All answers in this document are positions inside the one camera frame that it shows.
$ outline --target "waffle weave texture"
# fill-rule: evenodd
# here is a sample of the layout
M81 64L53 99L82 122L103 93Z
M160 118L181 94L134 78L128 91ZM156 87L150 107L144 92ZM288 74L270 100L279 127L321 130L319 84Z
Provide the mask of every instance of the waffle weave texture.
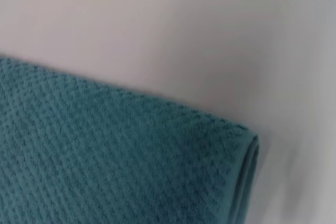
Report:
M247 128L0 58L0 223L240 224Z

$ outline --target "white surface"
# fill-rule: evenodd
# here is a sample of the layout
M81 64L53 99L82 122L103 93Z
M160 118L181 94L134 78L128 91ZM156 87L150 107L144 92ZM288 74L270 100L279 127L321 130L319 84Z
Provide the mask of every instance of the white surface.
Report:
M247 124L246 223L336 223L335 0L0 0L0 51Z

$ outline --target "folded towel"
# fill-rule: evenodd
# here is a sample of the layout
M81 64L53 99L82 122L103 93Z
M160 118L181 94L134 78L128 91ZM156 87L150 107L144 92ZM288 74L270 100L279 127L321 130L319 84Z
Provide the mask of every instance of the folded towel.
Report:
M238 124L0 58L0 223L243 223L257 153Z

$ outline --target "textured fabric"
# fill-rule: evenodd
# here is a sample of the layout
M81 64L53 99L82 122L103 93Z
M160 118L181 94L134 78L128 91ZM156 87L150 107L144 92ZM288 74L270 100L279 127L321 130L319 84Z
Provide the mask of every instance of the textured fabric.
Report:
M0 58L0 223L243 223L257 152L238 124Z

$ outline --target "towel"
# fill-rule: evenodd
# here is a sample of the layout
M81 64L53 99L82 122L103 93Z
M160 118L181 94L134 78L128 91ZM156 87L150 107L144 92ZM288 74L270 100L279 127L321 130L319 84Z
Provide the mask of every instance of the towel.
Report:
M241 224L248 128L0 58L0 223Z

